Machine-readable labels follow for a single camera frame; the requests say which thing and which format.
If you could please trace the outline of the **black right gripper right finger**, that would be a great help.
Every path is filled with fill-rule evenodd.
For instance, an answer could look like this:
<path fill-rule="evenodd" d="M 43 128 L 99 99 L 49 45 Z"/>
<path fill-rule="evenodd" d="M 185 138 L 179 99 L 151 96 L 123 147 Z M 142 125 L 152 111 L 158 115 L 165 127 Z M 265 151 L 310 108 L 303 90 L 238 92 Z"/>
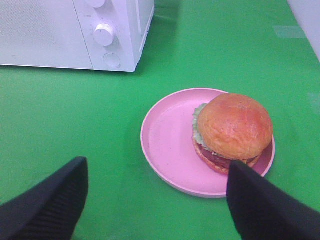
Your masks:
<path fill-rule="evenodd" d="M 229 168 L 226 198 L 243 240 L 318 240 L 320 214 L 241 161 Z"/>

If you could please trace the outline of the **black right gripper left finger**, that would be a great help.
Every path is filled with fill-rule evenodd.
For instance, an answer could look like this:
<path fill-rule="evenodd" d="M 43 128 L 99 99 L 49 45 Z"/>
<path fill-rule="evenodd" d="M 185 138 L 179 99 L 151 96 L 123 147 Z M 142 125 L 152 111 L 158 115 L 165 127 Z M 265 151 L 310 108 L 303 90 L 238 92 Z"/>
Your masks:
<path fill-rule="evenodd" d="M 0 207 L 2 240 L 70 240 L 88 196 L 88 162 L 78 156 Z"/>

